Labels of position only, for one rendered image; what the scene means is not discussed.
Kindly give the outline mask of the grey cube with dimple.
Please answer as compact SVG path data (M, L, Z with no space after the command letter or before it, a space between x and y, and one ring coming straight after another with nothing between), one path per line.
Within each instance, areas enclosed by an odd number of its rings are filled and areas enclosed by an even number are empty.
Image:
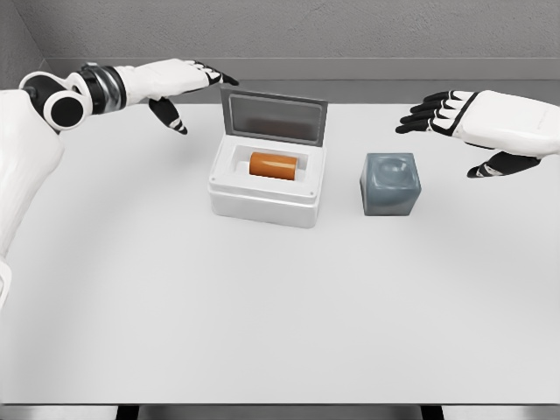
M366 216L408 216L422 191L412 153L368 153L360 176Z

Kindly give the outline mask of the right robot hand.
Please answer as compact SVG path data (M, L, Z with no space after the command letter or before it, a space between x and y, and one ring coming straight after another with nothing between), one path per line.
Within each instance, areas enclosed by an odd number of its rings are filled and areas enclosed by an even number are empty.
M560 106L492 90L444 91L425 97L395 128L429 131L496 152L471 168L469 179L502 177L560 155Z

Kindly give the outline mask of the orange cylinder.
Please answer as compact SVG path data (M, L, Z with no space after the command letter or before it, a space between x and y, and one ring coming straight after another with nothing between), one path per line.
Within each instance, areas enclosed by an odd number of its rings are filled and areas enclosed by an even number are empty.
M295 157L253 152L249 160L249 174L292 181L296 177L297 163Z

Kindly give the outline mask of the white box with open lid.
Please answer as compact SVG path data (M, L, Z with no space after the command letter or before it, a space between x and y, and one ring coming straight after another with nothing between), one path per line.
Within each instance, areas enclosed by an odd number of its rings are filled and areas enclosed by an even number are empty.
M326 162L327 101L224 88L221 102L225 134L208 181L213 212L314 227ZM295 179L250 175L253 152L296 158Z

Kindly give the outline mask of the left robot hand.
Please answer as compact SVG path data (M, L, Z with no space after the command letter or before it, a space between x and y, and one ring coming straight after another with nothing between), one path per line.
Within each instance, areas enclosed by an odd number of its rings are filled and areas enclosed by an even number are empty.
M196 92L214 84L238 86L240 82L221 71L196 60L168 59L139 67L149 82L145 96L155 117L167 128L187 134L179 112L170 97Z

